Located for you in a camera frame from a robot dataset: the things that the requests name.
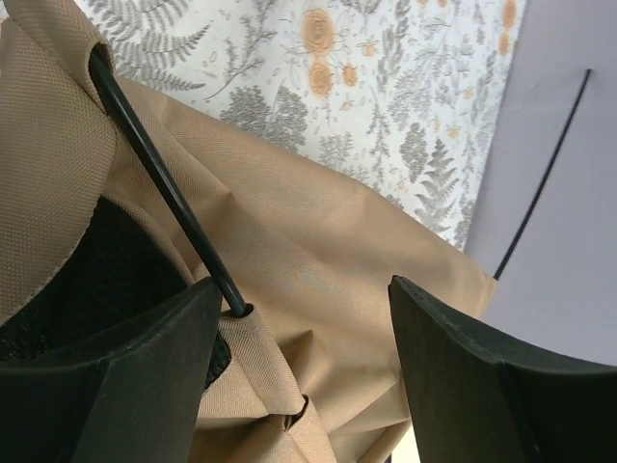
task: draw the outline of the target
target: botanical print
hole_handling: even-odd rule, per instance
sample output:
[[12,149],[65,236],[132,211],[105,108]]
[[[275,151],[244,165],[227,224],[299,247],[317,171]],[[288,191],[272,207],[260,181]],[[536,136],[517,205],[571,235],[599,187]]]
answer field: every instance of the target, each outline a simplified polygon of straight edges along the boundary
[[76,2],[119,75],[353,177],[465,245],[525,0]]

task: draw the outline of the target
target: black rod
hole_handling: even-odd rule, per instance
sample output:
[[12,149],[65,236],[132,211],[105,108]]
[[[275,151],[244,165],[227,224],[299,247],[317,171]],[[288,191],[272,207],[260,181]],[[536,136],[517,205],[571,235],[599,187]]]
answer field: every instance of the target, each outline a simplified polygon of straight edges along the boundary
[[580,84],[580,88],[578,89],[577,99],[575,100],[575,103],[572,106],[572,109],[570,110],[570,114],[568,115],[568,119],[566,120],[565,125],[561,129],[559,140],[557,141],[557,145],[555,145],[555,148],[552,152],[552,156],[550,157],[549,164],[547,165],[547,168],[544,171],[544,174],[542,175],[542,180],[540,180],[538,189],[536,190],[536,193],[533,196],[533,199],[531,200],[531,204],[529,205],[529,208],[527,209],[527,212],[524,215],[523,220],[521,221],[521,224],[519,225],[519,229],[514,235],[514,238],[512,239],[512,242],[510,243],[508,250],[503,256],[503,259],[501,260],[501,263],[499,264],[499,267],[497,268],[497,271],[495,272],[494,278],[496,280],[499,280],[499,278],[501,277],[501,274],[503,273],[503,270],[505,269],[505,266],[508,264],[508,262],[510,261],[510,258],[514,254],[514,251],[517,248],[519,241],[521,240],[521,236],[523,236],[524,229],[527,227],[527,224],[529,223],[531,214],[533,214],[533,211],[536,208],[538,201],[540,201],[542,192],[544,191],[545,186],[547,186],[547,181],[549,180],[550,172],[552,171],[555,161],[557,160],[557,156],[559,155],[559,152],[561,151],[563,142],[565,141],[566,136],[568,135],[568,131],[570,130],[570,125],[572,124],[572,121],[575,118],[575,114],[577,113],[578,105],[580,104],[580,101],[582,100],[582,96],[585,93],[585,89],[587,88],[587,82],[589,81],[590,75],[591,75],[591,69],[588,69],[587,71],[585,71],[585,76],[582,80],[582,83]]
[[152,143],[116,78],[97,50],[91,54],[89,68],[94,86],[98,90],[98,95],[109,112],[109,116],[119,127],[146,168],[156,188],[172,210],[175,219],[210,272],[212,280],[228,301],[231,312],[237,317],[244,316],[251,309],[250,306],[247,306],[242,298],[238,287],[229,275],[205,231],[203,231],[191,206],[187,203],[167,169],[161,154]]

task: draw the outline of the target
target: leaf illustration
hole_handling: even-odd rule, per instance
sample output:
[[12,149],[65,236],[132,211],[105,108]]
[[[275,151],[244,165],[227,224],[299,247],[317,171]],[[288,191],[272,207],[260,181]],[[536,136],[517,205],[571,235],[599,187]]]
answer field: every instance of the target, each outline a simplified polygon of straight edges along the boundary
[[205,84],[190,82],[177,77],[164,69],[154,69],[144,67],[141,69],[140,81],[161,92],[186,92],[188,90],[200,89]]
[[150,29],[173,26],[189,8],[189,0],[140,0],[141,13]]
[[258,54],[258,50],[261,45],[270,42],[277,34],[277,31],[265,27],[267,15],[277,5],[277,2],[278,0],[253,0],[256,14],[245,14],[240,17],[240,24],[245,31],[242,52],[237,53],[238,46],[233,44],[231,38],[225,40],[228,54],[225,83],[217,91],[206,96],[205,100],[220,94],[237,77],[247,76],[262,67],[264,58]]
[[266,129],[271,109],[257,85],[234,89],[229,94],[229,108],[221,112],[220,119],[242,130],[261,137]]
[[417,179],[424,172],[424,167],[428,160],[425,137],[426,131],[420,128],[420,124],[412,123],[412,126],[405,135],[405,141],[399,149],[401,159],[409,169],[409,180],[411,183],[417,182]]
[[309,128],[308,114],[309,109],[302,99],[285,86],[281,86],[263,138],[281,148],[298,152],[298,147],[304,146],[307,142],[305,132]]
[[171,37],[153,30],[146,31],[141,43],[146,63],[153,68],[172,68],[178,61],[186,62],[209,27],[206,25],[184,37]]
[[321,137],[319,140],[319,162],[341,172],[346,162],[352,157],[353,148],[351,132]]
[[422,207],[417,208],[414,213],[425,227],[435,233],[450,229],[444,222],[450,218],[456,205],[451,197],[459,179],[455,177],[457,170],[449,167],[453,161],[454,158],[448,157],[445,144],[438,138],[422,173],[426,179],[420,184],[426,194],[416,194]]

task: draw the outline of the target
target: tan fabric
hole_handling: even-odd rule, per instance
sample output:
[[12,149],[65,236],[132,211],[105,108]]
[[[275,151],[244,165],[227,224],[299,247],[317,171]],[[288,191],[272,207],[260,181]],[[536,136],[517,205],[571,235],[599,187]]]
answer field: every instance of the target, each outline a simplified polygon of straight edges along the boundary
[[[101,195],[148,231],[187,282],[207,275],[101,109],[87,68],[103,42],[95,28],[72,0],[5,3],[0,323],[70,257]],[[384,461],[409,426],[391,276],[475,316],[493,280],[358,182],[121,84],[256,306],[221,321],[233,361],[201,401],[191,462]]]

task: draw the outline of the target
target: black mesh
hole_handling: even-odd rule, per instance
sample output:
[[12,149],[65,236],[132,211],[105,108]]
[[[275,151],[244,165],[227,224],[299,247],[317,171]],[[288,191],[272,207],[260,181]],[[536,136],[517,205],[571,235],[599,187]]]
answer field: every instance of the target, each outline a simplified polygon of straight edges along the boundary
[[[0,361],[33,359],[154,308],[186,288],[181,276],[121,208],[101,198],[79,246],[54,279],[0,327]],[[231,354],[217,335],[205,387]]]

